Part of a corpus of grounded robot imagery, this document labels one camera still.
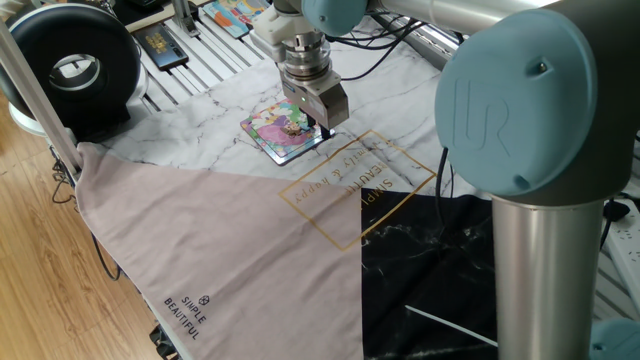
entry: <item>metal bracket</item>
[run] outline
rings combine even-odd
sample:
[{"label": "metal bracket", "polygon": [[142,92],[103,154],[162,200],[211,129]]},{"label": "metal bracket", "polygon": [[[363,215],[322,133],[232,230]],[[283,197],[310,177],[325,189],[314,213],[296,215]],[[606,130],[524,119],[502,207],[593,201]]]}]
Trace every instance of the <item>metal bracket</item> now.
[{"label": "metal bracket", "polygon": [[189,36],[196,37],[200,31],[196,28],[196,23],[191,16],[188,0],[171,0],[175,15],[173,21],[180,26]]}]

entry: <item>white wire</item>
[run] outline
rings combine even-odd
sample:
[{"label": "white wire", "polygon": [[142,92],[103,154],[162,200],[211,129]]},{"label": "white wire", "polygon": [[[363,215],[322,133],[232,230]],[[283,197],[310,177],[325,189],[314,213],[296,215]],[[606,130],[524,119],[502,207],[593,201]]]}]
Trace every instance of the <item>white wire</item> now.
[{"label": "white wire", "polygon": [[431,320],[435,320],[435,321],[437,321],[437,322],[439,322],[441,324],[445,324],[447,326],[450,326],[450,327],[452,327],[452,328],[454,328],[454,329],[456,329],[458,331],[462,331],[463,333],[465,333],[467,335],[471,335],[471,336],[473,336],[474,338],[476,338],[478,340],[482,340],[482,341],[486,342],[489,345],[493,345],[495,347],[498,347],[498,343],[497,342],[495,342],[495,341],[493,341],[493,340],[491,340],[489,338],[486,338],[486,337],[484,337],[484,336],[482,336],[480,334],[474,333],[473,331],[471,331],[469,329],[465,329],[462,326],[458,326],[458,325],[456,325],[456,324],[454,324],[452,322],[449,322],[447,320],[440,319],[437,316],[434,316],[434,315],[431,315],[431,314],[427,314],[426,312],[420,311],[420,310],[418,310],[416,308],[413,308],[413,307],[411,307],[409,305],[405,305],[404,307],[407,308],[407,310],[413,311],[416,314],[422,315],[424,317],[428,317]]}]

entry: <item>coaster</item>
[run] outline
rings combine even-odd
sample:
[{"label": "coaster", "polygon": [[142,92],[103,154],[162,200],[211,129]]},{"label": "coaster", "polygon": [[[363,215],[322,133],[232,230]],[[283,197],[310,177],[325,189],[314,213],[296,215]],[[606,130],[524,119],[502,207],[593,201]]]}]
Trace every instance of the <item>coaster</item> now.
[{"label": "coaster", "polygon": [[202,7],[216,24],[238,39],[252,29],[251,20],[269,7],[265,0],[216,0]]},{"label": "coaster", "polygon": [[288,99],[240,122],[240,125],[281,166],[324,141],[320,126],[310,127],[307,115]]}]

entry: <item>metal cylinder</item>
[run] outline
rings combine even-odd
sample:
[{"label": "metal cylinder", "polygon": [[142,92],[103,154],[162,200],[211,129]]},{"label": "metal cylinder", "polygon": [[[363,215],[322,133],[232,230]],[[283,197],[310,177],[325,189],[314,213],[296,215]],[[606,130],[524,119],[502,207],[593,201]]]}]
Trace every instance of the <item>metal cylinder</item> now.
[{"label": "metal cylinder", "polygon": [[500,360],[588,359],[602,210],[494,198]]},{"label": "metal cylinder", "polygon": [[378,7],[463,34],[493,26],[520,11],[558,0],[376,0]]},{"label": "metal cylinder", "polygon": [[287,73],[300,81],[325,75],[331,65],[331,48],[324,34],[313,31],[283,41],[286,49],[284,66]]}]

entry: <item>wall socket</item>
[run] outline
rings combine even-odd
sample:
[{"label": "wall socket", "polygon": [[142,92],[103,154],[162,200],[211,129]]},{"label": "wall socket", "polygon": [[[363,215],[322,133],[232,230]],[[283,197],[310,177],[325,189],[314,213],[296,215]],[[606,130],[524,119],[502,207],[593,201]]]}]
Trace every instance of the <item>wall socket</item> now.
[{"label": "wall socket", "polygon": [[616,202],[627,205],[631,211],[620,221],[611,223],[605,246],[640,312],[640,211],[632,200]]}]

